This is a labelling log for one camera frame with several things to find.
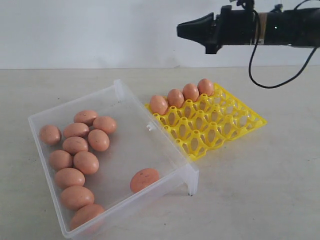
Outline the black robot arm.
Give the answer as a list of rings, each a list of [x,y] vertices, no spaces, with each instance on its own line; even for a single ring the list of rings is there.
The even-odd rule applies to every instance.
[[[316,48],[320,45],[320,9],[318,7],[283,11],[279,5],[269,12],[256,12],[254,1],[239,0],[241,10],[231,5],[220,13],[180,23],[177,36],[205,47],[208,55],[223,46],[291,46]]]

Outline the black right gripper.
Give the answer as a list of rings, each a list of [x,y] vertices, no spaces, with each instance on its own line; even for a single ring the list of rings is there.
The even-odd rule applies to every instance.
[[[177,25],[179,38],[205,46],[205,53],[214,55],[223,46],[243,46],[255,39],[255,2],[238,0],[242,10],[233,10],[231,5],[221,7],[220,13],[213,12]]]

